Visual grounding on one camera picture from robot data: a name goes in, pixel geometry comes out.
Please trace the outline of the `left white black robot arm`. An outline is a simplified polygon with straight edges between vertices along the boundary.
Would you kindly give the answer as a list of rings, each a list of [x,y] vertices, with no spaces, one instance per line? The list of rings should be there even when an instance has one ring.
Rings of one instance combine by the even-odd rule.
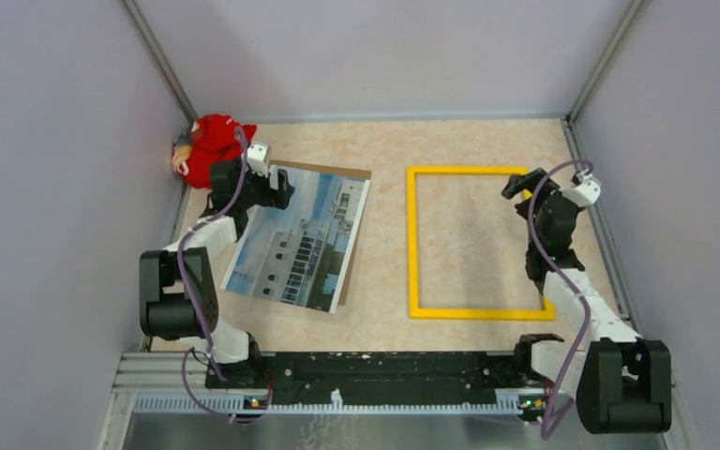
[[[263,375],[254,337],[220,317],[211,262],[238,243],[255,206],[286,209],[295,192],[286,170],[237,158],[210,169],[212,190],[198,221],[176,242],[139,262],[139,320],[150,338],[186,342],[215,377],[251,387]]]

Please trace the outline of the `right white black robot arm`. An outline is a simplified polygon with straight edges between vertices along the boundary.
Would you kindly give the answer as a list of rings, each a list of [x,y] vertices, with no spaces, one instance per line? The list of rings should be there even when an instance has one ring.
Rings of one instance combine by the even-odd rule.
[[[555,308],[575,336],[524,335],[512,361],[515,379],[536,386],[551,383],[542,417],[544,436],[569,409],[591,434],[663,433],[672,423],[671,354],[659,339],[646,339],[621,318],[597,291],[572,248],[578,216],[602,192],[589,169],[578,171],[570,187],[550,172],[513,174],[502,190],[528,226],[527,277]]]

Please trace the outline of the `yellow wooden picture frame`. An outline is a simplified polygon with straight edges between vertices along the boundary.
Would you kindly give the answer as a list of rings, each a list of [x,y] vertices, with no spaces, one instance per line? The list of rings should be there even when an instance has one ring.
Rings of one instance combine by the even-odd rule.
[[[416,181],[418,175],[525,175],[522,166],[410,166],[406,171],[408,311],[411,319],[458,321],[550,322],[557,319],[556,308],[541,297],[537,309],[426,308],[420,306],[420,273],[417,224]]]

